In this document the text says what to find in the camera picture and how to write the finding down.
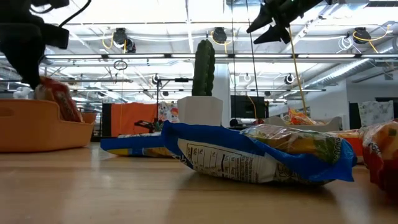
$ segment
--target white pot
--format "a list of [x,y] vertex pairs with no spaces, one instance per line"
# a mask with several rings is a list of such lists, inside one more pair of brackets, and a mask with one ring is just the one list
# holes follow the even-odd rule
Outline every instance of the white pot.
[[177,101],[182,123],[220,126],[223,101],[214,96],[187,96]]

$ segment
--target computer monitor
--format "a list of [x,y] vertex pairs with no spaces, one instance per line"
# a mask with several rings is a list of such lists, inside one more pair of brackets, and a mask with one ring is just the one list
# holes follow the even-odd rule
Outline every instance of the computer monitor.
[[[268,106],[264,97],[250,96],[256,106],[257,119],[267,118]],[[253,103],[248,96],[231,95],[231,117],[232,118],[255,118]]]

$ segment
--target orange basket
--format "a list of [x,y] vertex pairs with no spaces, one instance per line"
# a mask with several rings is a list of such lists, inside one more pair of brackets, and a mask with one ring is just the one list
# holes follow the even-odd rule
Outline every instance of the orange basket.
[[0,100],[0,152],[44,152],[87,146],[95,114],[85,123],[62,121],[58,104],[42,100]]

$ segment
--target black robotic claw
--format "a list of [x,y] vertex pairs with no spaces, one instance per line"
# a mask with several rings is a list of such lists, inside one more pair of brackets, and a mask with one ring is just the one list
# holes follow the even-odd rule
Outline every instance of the black robotic claw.
[[307,12],[323,0],[264,0],[264,4],[260,7],[260,13],[253,23],[247,29],[247,33],[252,33],[275,20],[275,26],[270,26],[267,32],[257,38],[254,43],[261,44],[267,42],[280,41],[285,44],[290,42],[289,33],[286,27],[298,16],[303,17]]
[[52,8],[69,5],[69,0],[2,0],[0,1],[0,51],[17,70],[22,80],[34,89],[39,83],[39,64],[45,45],[68,47],[69,31],[44,23],[30,13],[30,5]]

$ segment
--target artificial cactus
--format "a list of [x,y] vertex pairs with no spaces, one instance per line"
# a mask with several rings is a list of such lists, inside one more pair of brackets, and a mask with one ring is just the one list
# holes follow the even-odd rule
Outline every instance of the artificial cactus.
[[198,44],[195,54],[195,74],[192,96],[211,96],[215,71],[215,50],[209,40]]

